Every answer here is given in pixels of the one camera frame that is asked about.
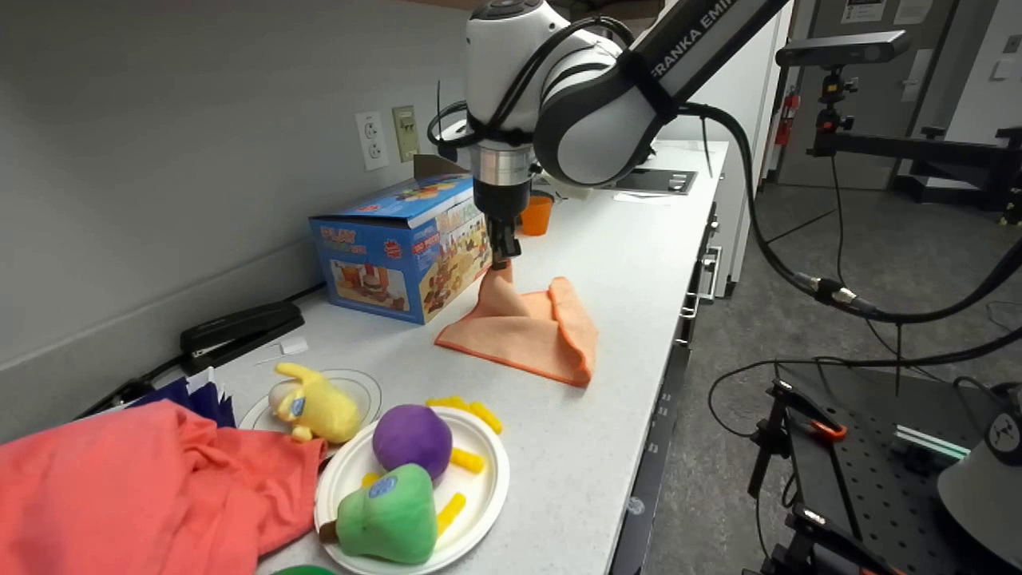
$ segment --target paper plate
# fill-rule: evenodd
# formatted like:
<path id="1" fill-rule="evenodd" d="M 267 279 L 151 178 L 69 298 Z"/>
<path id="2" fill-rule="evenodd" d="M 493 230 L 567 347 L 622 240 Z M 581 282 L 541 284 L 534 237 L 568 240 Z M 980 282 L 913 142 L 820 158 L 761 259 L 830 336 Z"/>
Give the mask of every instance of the paper plate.
<path id="1" fill-rule="evenodd" d="M 379 416 L 379 384 L 360 371 L 321 371 L 326 372 L 326 380 L 332 380 L 342 394 L 353 396 L 353 401 L 357 407 L 360 412 L 360 422 L 357 429 L 363 429 L 367 422 L 378 422 Z M 283 431 L 289 434 L 291 429 L 283 426 L 271 410 L 269 410 L 269 396 L 261 396 L 244 419 L 239 429 L 258 429 L 258 431 Z"/>
<path id="2" fill-rule="evenodd" d="M 466 473 L 461 466 L 447 466 L 441 483 L 434 484 L 434 509 L 441 510 L 452 494 L 466 494 L 466 509 L 455 516 L 455 524 L 441 532 L 434 555 L 425 566 L 394 566 L 379 559 L 350 555 L 336 544 L 323 544 L 326 555 L 332 555 L 342 568 L 357 575 L 418 575 L 439 573 L 461 555 L 466 555 L 489 528 L 498 519 L 509 490 L 513 490 L 513 460 L 501 438 L 476 416 L 457 410 L 434 410 L 455 434 L 455 448 L 472 449 L 485 456 L 485 470 Z M 336 519 L 340 501 L 350 492 L 360 490 L 367 473 L 385 473 L 373 453 L 378 422 L 360 429 L 323 470 L 317 484 L 317 530 L 321 524 Z"/>

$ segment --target electrical outlet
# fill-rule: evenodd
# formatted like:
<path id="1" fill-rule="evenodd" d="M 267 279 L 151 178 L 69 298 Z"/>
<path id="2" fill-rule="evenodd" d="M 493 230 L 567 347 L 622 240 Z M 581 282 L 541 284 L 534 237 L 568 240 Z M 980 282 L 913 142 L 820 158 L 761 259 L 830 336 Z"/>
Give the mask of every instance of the electrical outlet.
<path id="1" fill-rule="evenodd" d="M 356 114 L 357 141 L 360 141 L 360 158 L 363 169 L 385 169 L 390 163 L 388 142 L 385 142 L 385 114 L 379 113 L 360 113 Z"/>
<path id="2" fill-rule="evenodd" d="M 408 163 L 418 152 L 415 106 L 394 109 L 398 152 Z"/>

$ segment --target yellow duck toy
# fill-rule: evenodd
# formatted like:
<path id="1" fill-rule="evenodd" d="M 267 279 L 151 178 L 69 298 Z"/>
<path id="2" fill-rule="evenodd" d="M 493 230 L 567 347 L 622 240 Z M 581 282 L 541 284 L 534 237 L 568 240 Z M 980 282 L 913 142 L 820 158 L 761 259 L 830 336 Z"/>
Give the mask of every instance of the yellow duck toy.
<path id="1" fill-rule="evenodd" d="M 276 419 L 291 426 L 300 441 L 323 438 L 346 444 L 360 426 L 360 412 L 350 394 L 332 385 L 326 372 L 303 364 L 279 364 L 279 372 L 291 384 L 271 388 Z"/>

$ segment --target cardboard box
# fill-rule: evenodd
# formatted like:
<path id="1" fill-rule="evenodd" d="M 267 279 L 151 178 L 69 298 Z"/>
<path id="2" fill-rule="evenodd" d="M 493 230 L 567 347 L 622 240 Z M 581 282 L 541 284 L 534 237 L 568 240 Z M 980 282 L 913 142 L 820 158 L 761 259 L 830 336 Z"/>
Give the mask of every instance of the cardboard box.
<path id="1" fill-rule="evenodd" d="M 415 178 L 371 200 L 310 217 L 328 300 L 427 322 L 489 267 L 472 178 L 444 158 L 415 158 Z"/>

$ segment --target gray floor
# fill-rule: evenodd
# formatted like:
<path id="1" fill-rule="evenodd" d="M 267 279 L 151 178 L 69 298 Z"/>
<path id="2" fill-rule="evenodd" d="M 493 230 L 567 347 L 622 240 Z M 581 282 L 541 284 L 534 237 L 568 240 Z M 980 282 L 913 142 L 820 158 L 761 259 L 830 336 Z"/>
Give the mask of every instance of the gray floor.
<path id="1" fill-rule="evenodd" d="M 761 219 L 766 237 L 835 205 L 827 187 L 766 187 Z M 846 190 L 846 282 L 884 309 L 929 309 L 952 304 L 1007 253 L 1022 230 L 996 226 L 996 214 L 918 205 L 896 190 Z M 775 249 L 803 272 L 835 276 L 835 219 L 820 219 Z M 905 332 L 909 354 L 952 350 L 986 342 L 1022 322 L 1022 279 L 986 304 L 933 327 Z M 755 444 L 727 434 L 706 410 L 708 384 L 733 366 L 764 358 L 878 358 L 884 347 L 862 318 L 827 309 L 784 284 L 757 249 L 749 253 L 741 284 L 729 300 L 702 305 L 686 366 L 686 399 L 669 453 L 653 575 L 741 573 L 764 562 L 755 501 L 744 494 Z M 1020 346 L 985 360 L 935 366 L 938 378 L 971 372 L 996 384 L 1022 378 Z M 718 396 L 721 416 L 750 431 L 766 416 L 766 371 L 735 380 Z M 787 544 L 780 484 L 790 466 L 773 463 L 764 492 L 766 545 Z"/>

